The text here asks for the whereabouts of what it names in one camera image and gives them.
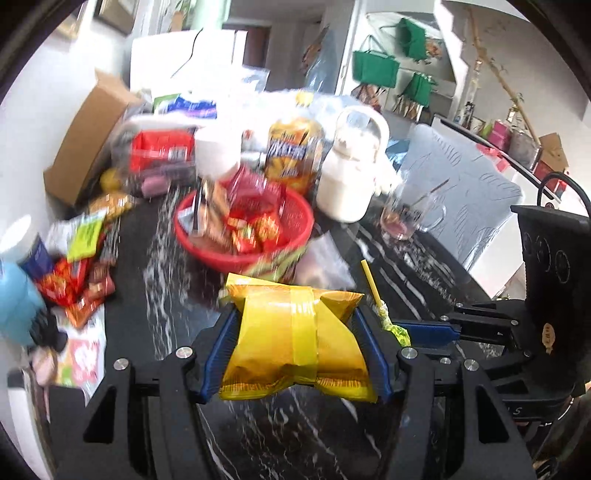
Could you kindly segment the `blue round gadget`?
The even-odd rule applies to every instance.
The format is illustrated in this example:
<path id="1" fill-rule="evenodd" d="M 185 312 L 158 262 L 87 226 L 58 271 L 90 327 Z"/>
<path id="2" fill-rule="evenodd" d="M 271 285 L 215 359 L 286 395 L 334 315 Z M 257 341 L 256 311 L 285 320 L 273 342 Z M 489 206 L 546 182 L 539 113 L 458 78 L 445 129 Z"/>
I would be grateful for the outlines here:
<path id="1" fill-rule="evenodd" d="M 1 261 L 0 327 L 1 334 L 23 347 L 35 344 L 31 328 L 45 302 L 29 276 L 15 263 Z"/>

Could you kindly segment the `red plastic basket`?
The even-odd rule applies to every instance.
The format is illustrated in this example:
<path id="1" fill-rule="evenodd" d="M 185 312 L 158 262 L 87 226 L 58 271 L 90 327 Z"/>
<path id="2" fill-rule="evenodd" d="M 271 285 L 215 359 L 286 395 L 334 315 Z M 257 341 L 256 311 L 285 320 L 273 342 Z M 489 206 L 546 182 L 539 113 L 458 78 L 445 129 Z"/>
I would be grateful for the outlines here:
<path id="1" fill-rule="evenodd" d="M 181 212 L 191 209 L 194 196 L 194 191 L 186 195 L 178 203 L 172 217 L 176 240 L 190 256 L 197 258 L 197 260 L 218 272 L 246 273 L 247 275 L 253 275 L 254 266 L 260 261 L 266 259 L 277 260 L 279 258 L 280 252 L 270 257 L 266 257 L 263 254 L 233 255 L 194 245 L 189 240 L 188 233 L 184 230 L 179 219 Z M 308 201 L 301 194 L 290 188 L 286 190 L 286 200 L 284 201 L 280 224 L 283 227 L 283 234 L 288 240 L 283 245 L 284 250 L 287 250 L 287 252 L 297 251 L 307 245 L 308 239 L 311 237 L 311 230 L 315 225 L 314 212 Z"/>

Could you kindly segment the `dark red snack bag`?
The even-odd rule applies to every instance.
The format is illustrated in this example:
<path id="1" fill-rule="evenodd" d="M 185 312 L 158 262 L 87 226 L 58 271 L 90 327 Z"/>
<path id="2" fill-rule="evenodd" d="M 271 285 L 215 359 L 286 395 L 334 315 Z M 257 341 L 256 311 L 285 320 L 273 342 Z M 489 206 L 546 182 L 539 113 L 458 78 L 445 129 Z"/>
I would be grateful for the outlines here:
<path id="1" fill-rule="evenodd" d="M 229 217 L 252 219 L 266 213 L 283 212 L 286 187 L 263 174 L 240 166 L 226 185 Z"/>

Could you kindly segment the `white chair back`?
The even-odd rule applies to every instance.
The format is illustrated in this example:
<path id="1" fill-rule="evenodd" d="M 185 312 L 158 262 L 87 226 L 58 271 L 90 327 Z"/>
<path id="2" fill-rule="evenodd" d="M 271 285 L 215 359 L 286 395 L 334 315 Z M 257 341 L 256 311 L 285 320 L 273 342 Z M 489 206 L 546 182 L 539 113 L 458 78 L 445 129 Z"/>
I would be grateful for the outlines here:
<path id="1" fill-rule="evenodd" d="M 441 187 L 436 196 L 446 207 L 446 217 L 432 235 L 467 270 L 523 198 L 520 186 L 498 171 L 480 144 L 451 138 L 426 124 L 410 133 L 402 175 L 427 190 Z"/>

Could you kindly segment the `glass mug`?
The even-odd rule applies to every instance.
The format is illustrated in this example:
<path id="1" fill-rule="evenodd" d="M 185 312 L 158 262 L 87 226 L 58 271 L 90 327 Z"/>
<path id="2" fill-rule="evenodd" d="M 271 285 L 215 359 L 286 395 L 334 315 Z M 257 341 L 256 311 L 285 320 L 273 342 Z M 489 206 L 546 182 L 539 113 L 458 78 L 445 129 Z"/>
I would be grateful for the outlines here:
<path id="1" fill-rule="evenodd" d="M 428 232 L 438 227 L 447 216 L 440 190 L 449 183 L 435 187 L 403 182 L 389 196 L 380 223 L 383 232 L 394 240 L 409 240 L 415 232 Z"/>

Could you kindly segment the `cream white kettle jug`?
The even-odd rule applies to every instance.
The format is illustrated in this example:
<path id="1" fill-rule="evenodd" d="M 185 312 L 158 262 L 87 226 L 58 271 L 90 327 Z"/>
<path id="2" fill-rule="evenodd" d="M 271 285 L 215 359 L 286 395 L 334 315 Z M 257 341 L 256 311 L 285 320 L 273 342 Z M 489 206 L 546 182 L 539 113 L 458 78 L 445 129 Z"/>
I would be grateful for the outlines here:
<path id="1" fill-rule="evenodd" d="M 388 183 L 389 140 L 388 122 L 373 108 L 353 105 L 342 111 L 315 194 L 325 216 L 341 223 L 365 216 L 373 196 Z"/>

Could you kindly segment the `brown cardboard box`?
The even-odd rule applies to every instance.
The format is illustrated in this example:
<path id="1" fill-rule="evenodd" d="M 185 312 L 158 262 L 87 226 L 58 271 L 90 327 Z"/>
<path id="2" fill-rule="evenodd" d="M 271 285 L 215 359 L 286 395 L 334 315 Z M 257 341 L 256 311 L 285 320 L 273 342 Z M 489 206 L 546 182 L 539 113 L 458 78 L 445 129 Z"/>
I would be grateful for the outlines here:
<path id="1" fill-rule="evenodd" d="M 96 84 L 74 116 L 53 164 L 44 171 L 46 192 L 75 206 L 103 162 L 107 140 L 126 111 L 142 104 L 117 77 L 95 72 Z"/>

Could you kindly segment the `iced tea bottle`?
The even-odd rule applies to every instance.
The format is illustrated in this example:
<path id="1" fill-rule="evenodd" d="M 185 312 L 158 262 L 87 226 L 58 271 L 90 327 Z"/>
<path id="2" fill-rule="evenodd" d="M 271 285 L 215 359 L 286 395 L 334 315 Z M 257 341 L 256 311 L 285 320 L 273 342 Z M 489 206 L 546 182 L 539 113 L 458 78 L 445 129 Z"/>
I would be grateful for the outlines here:
<path id="1" fill-rule="evenodd" d="M 264 175 L 301 195 L 315 184 L 324 151 L 325 131 L 311 113 L 314 94 L 294 93 L 293 104 L 270 126 Z"/>

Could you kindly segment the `green hanging bag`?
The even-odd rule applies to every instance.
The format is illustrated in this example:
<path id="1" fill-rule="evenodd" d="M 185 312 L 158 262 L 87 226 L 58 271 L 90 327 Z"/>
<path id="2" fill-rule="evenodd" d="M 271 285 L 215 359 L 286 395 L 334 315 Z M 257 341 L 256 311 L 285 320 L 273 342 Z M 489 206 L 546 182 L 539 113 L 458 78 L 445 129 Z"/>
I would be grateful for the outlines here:
<path id="1" fill-rule="evenodd" d="M 397 85 L 400 62 L 381 43 L 367 35 L 362 47 L 353 51 L 353 80 L 383 88 Z"/>

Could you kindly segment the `red gold snack packet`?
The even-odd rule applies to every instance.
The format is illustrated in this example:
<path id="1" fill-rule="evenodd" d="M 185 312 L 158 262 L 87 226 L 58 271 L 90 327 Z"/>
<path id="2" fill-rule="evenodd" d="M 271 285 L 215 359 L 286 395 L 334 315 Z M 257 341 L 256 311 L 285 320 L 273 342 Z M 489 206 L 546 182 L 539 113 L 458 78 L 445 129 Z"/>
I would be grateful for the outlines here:
<path id="1" fill-rule="evenodd" d="M 226 227 L 238 255 L 270 253 L 283 246 L 283 226 L 274 212 L 249 218 L 228 217 Z"/>

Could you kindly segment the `green yellow lollipop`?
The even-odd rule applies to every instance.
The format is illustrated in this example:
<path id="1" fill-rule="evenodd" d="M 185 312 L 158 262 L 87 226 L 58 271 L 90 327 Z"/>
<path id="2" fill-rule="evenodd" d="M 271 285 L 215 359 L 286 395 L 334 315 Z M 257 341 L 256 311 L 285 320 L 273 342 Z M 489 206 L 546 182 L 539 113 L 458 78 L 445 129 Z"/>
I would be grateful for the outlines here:
<path id="1" fill-rule="evenodd" d="M 368 281 L 368 284 L 370 286 L 370 292 L 372 292 L 372 296 L 373 296 L 374 301 L 376 303 L 376 308 L 377 308 L 378 316 L 381 319 L 382 328 L 384 330 L 392 333 L 394 335 L 394 337 L 396 337 L 397 341 L 399 342 L 399 344 L 402 347 L 410 347 L 412 345 L 411 337 L 405 328 L 394 324 L 393 321 L 391 320 L 390 314 L 388 311 L 388 306 L 386 305 L 386 303 L 384 302 L 384 300 L 380 296 L 379 290 L 377 288 L 377 284 L 374 280 L 374 276 L 372 274 L 372 271 L 370 271 L 369 264 L 367 263 L 366 260 L 362 260 L 361 265 L 363 268 L 363 272 L 365 273 L 366 279 Z"/>

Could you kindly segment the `yellow snack packet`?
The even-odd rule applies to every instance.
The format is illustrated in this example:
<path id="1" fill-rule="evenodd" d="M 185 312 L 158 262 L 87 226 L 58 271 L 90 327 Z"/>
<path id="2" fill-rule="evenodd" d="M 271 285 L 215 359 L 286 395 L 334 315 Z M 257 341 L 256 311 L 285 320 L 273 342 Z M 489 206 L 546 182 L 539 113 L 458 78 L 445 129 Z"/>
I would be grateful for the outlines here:
<path id="1" fill-rule="evenodd" d="M 229 298 L 242 314 L 221 379 L 223 400 L 255 400 L 294 385 L 374 403 L 362 350 L 346 322 L 363 295 L 229 274 Z"/>

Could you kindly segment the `cereal snack bag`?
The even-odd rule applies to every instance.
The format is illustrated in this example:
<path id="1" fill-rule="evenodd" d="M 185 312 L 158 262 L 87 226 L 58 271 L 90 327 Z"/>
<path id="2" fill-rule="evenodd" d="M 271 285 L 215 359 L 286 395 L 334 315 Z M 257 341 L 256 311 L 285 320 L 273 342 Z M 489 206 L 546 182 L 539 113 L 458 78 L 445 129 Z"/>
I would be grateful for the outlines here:
<path id="1" fill-rule="evenodd" d="M 290 280 L 305 250 L 307 247 L 301 246 L 297 249 L 283 249 L 273 254 L 263 255 L 262 258 L 245 268 L 242 274 L 271 282 Z"/>

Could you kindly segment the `red snack packets pile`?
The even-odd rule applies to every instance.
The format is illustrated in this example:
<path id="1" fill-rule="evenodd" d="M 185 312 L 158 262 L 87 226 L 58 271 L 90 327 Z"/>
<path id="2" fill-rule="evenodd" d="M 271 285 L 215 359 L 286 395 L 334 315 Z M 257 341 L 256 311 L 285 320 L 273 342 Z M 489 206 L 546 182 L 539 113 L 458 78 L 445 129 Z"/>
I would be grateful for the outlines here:
<path id="1" fill-rule="evenodd" d="M 82 329 L 115 292 L 109 265 L 94 258 L 74 262 L 60 259 L 52 272 L 34 283 L 47 301 L 64 309 L 76 329 Z"/>

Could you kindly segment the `clear plastic pouch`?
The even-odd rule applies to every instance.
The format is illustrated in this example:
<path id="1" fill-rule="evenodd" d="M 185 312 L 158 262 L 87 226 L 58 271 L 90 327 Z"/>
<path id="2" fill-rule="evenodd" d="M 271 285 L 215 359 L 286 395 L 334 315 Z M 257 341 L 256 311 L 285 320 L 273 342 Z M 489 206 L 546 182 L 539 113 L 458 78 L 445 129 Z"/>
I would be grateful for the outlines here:
<path id="1" fill-rule="evenodd" d="M 356 288 L 349 266 L 329 232 L 308 242 L 295 267 L 294 283 L 325 290 L 353 291 Z"/>

